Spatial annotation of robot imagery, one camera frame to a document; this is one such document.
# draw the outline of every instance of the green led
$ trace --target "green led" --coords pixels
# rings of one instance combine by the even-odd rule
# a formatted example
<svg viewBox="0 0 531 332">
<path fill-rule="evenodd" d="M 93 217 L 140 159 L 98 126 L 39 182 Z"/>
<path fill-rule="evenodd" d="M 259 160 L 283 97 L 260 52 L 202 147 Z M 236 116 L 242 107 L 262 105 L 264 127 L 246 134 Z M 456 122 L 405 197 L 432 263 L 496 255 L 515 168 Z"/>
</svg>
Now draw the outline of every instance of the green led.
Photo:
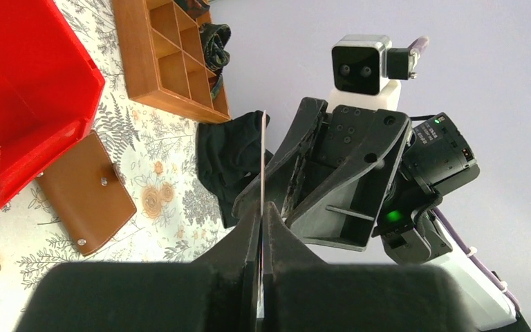
<svg viewBox="0 0 531 332">
<path fill-rule="evenodd" d="M 395 223 L 397 221 L 402 220 L 402 218 L 404 218 L 404 215 L 402 215 L 400 211 L 395 210 L 395 211 L 388 213 L 386 215 L 386 218 L 388 219 L 389 222 Z"/>
</svg>

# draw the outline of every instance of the wooden compartment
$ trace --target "wooden compartment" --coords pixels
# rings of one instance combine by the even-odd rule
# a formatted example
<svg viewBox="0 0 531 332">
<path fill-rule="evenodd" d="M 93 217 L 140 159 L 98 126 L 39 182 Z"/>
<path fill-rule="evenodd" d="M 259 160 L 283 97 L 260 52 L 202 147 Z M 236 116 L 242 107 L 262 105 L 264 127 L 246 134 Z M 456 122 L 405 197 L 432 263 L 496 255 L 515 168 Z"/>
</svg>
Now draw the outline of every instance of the wooden compartment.
<svg viewBox="0 0 531 332">
<path fill-rule="evenodd" d="M 113 0 L 129 99 L 201 122 L 231 120 L 225 88 L 206 68 L 198 27 L 173 0 Z"/>
</svg>

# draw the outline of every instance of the brown notebook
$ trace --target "brown notebook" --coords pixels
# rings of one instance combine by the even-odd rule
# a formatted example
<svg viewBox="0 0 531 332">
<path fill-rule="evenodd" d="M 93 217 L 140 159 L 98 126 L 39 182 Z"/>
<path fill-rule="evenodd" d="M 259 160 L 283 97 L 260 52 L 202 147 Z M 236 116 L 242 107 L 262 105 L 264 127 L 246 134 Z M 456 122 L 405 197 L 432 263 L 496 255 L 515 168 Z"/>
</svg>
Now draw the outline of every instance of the brown notebook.
<svg viewBox="0 0 531 332">
<path fill-rule="evenodd" d="M 94 131 L 37 183 L 83 256 L 100 249 L 137 211 Z"/>
</svg>

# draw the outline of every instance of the floral tablecloth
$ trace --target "floral tablecloth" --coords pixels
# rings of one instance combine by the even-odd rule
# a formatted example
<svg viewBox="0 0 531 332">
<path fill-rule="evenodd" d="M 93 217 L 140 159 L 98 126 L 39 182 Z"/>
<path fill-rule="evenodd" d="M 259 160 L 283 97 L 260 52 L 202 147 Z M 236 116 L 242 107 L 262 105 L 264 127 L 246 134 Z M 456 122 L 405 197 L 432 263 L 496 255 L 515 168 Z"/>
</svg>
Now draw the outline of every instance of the floral tablecloth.
<svg viewBox="0 0 531 332">
<path fill-rule="evenodd" d="M 110 0 L 56 0 L 106 78 L 94 129 L 118 163 L 138 212 L 83 258 L 35 182 L 0 211 L 0 331 L 68 261 L 191 261 L 226 235 L 216 198 L 196 178 L 196 123 L 127 98 Z"/>
</svg>

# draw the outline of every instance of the red plastic container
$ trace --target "red plastic container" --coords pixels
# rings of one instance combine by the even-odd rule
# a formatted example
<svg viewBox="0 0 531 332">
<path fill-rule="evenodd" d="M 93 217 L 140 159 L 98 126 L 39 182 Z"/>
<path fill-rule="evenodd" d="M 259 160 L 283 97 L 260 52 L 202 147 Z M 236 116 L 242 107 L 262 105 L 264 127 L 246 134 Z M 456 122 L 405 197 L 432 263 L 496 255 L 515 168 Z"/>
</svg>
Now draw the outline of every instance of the red plastic container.
<svg viewBox="0 0 531 332">
<path fill-rule="evenodd" d="M 52 0 L 0 0 L 0 208 L 85 137 L 103 86 Z"/>
</svg>

